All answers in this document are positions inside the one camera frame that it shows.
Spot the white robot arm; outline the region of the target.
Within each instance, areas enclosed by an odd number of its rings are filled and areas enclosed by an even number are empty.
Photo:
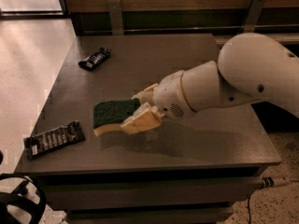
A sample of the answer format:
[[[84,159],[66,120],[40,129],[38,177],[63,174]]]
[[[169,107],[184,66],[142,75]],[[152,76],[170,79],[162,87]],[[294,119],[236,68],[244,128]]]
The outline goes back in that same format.
[[[299,57],[267,35],[229,39],[218,60],[180,70],[135,95],[141,106],[121,129],[141,133],[208,108],[267,101],[299,117]]]

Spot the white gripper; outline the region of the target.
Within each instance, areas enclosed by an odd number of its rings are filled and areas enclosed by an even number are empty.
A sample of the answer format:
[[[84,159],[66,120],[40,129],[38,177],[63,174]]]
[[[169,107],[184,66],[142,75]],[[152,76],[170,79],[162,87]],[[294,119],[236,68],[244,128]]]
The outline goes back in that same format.
[[[133,99],[142,105],[121,124],[121,129],[128,134],[142,133],[159,127],[164,117],[172,120],[193,117],[196,112],[190,108],[182,89],[183,74],[180,70],[135,94]]]

